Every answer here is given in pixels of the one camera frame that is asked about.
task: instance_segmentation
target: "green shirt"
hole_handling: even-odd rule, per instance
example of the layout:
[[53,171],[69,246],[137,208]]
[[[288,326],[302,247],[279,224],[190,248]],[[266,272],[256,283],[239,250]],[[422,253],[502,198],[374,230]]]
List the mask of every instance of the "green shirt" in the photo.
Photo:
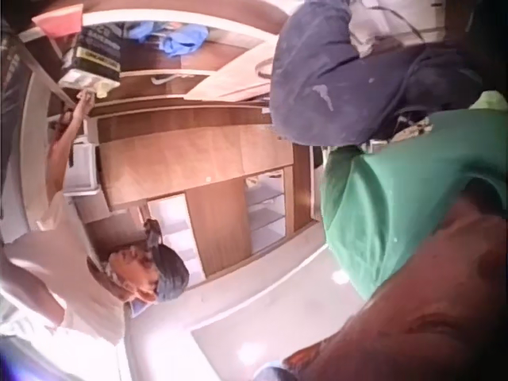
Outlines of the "green shirt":
[[393,275],[435,229],[472,179],[484,179],[506,210],[508,114],[434,114],[430,133],[380,153],[333,151],[321,208],[329,247],[364,298]]

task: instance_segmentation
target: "ceiling light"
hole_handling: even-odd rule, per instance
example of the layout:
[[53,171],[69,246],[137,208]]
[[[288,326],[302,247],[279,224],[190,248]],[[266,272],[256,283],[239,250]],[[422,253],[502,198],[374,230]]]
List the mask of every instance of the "ceiling light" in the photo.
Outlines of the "ceiling light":
[[253,365],[263,355],[264,345],[244,343],[238,351],[238,358],[244,365]]
[[336,284],[346,284],[346,283],[349,283],[349,276],[346,273],[346,271],[338,270],[332,274],[332,280]]

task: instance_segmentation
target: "white shirt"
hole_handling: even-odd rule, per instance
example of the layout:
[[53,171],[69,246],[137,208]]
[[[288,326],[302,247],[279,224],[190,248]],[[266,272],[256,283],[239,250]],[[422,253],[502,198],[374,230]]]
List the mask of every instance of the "white shirt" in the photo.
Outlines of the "white shirt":
[[97,263],[93,249],[83,224],[61,192],[53,198],[39,226],[42,231],[27,233],[7,244],[6,256],[42,280],[62,301],[66,314],[73,317],[69,329],[117,344],[125,332],[124,303],[90,273],[87,258]]

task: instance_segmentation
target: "shelving unit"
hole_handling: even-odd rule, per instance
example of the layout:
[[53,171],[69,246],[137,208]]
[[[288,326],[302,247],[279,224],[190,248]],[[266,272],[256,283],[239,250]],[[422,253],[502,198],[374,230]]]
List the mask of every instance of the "shelving unit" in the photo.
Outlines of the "shelving unit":
[[160,224],[164,244],[178,253],[189,270],[189,287],[204,281],[206,277],[196,248],[185,194],[150,201],[148,208],[152,218]]
[[245,180],[245,197],[251,229],[252,254],[286,235],[286,208],[282,171],[264,173]]

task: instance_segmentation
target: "wooden cabinet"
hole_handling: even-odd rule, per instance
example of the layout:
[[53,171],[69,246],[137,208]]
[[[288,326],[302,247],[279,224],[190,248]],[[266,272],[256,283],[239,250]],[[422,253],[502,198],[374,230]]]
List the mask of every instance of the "wooden cabinet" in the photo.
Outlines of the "wooden cabinet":
[[196,246],[207,277],[250,257],[244,179],[189,189],[186,196]]

